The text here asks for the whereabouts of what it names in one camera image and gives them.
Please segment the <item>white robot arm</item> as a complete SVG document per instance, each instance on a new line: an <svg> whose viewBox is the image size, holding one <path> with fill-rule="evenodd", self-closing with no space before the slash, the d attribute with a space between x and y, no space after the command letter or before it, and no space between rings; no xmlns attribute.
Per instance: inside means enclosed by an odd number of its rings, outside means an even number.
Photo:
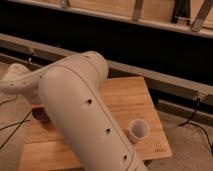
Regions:
<svg viewBox="0 0 213 171"><path fill-rule="evenodd" d="M87 51L35 71L12 64L0 91L44 107L86 171L148 171L100 95L107 76L106 59Z"/></svg>

